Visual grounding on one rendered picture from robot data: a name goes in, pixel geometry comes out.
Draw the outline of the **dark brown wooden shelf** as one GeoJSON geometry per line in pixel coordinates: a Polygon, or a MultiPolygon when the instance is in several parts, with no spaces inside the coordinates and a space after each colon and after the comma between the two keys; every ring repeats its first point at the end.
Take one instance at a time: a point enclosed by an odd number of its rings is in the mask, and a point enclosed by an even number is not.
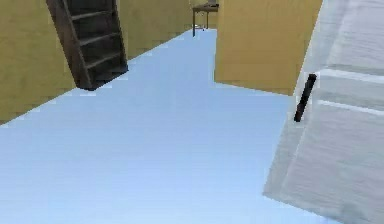
{"type": "Polygon", "coordinates": [[[128,71],[116,0],[45,0],[76,86],[94,91],[128,71]]]}

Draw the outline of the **brown wooden table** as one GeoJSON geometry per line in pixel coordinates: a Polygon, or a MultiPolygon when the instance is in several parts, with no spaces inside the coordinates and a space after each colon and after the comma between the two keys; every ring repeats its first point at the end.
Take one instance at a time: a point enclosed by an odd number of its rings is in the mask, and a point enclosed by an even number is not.
{"type": "Polygon", "coordinates": [[[196,35],[196,14],[198,12],[205,12],[206,13],[206,24],[209,24],[209,14],[212,12],[217,13],[219,10],[219,4],[210,4],[205,3],[201,5],[194,6],[192,8],[192,36],[196,35]]]}

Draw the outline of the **white room door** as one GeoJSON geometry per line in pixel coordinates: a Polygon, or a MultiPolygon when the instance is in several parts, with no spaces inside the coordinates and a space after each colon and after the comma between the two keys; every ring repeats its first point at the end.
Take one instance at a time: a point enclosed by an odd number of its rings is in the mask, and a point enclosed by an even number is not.
{"type": "Polygon", "coordinates": [[[322,1],[264,194],[343,224],[384,224],[384,0],[322,1]]]}

